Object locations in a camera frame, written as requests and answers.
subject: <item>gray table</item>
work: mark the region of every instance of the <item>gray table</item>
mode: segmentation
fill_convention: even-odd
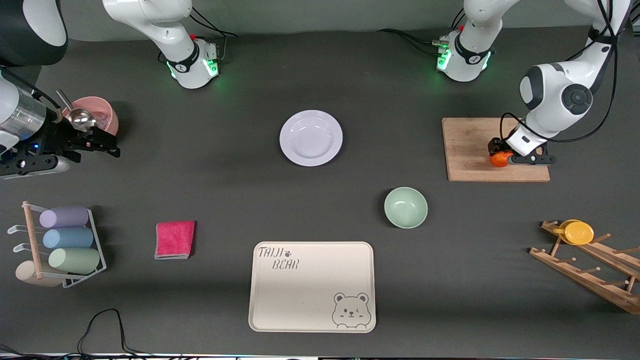
[[[625,35],[610,121],[589,140],[552,145],[559,160],[544,184],[448,182],[440,119],[523,115],[522,75],[579,49],[584,28],[505,30],[499,53],[469,84],[385,33],[233,39],[221,77],[199,90],[180,88],[149,41],[73,42],[38,85],[113,101],[122,157],[84,154],[65,174],[0,183],[0,227],[23,220],[25,199],[91,206],[109,268],[71,289],[28,286],[13,276],[28,255],[11,253],[24,238],[3,236],[0,340],[22,351],[71,351],[94,313],[117,307],[130,346],[149,352],[638,358],[638,317],[525,252],[550,246],[539,221],[566,218],[612,233],[612,246],[638,245],[640,72]],[[597,124],[610,75],[589,116],[563,136]],[[345,134],[341,153],[317,168],[290,163],[277,140],[285,120],[309,108],[331,113]],[[422,226],[396,229],[383,217],[382,199],[397,186],[426,196]],[[155,224],[188,219],[198,220],[195,255],[155,261]],[[253,332],[252,249],[264,240],[368,241],[375,330]],[[572,254],[593,266],[585,254],[559,252]],[[107,316],[85,350],[116,352],[118,344]]]

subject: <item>yellow mug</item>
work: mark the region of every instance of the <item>yellow mug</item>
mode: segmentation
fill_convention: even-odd
[[[584,245],[593,240],[593,229],[580,220],[567,220],[553,230],[560,239],[571,245]]]

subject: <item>pink towel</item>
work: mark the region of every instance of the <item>pink towel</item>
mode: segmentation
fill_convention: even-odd
[[[161,222],[156,225],[156,260],[188,259],[195,221]]]

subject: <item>spoon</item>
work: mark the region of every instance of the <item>spoon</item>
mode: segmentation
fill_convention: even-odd
[[[71,125],[74,129],[82,132],[87,132],[93,126],[98,126],[98,123],[95,121],[93,114],[89,112],[87,109],[83,108],[74,108],[74,105],[69,101],[69,98],[65,95],[62,90],[56,90],[56,94],[62,99],[62,102],[69,108],[69,114],[67,118],[71,122]]]

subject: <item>orange ball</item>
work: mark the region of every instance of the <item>orange ball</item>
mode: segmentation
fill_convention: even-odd
[[[509,157],[513,155],[513,151],[500,151],[489,156],[489,161],[494,167],[505,167],[509,165]]]

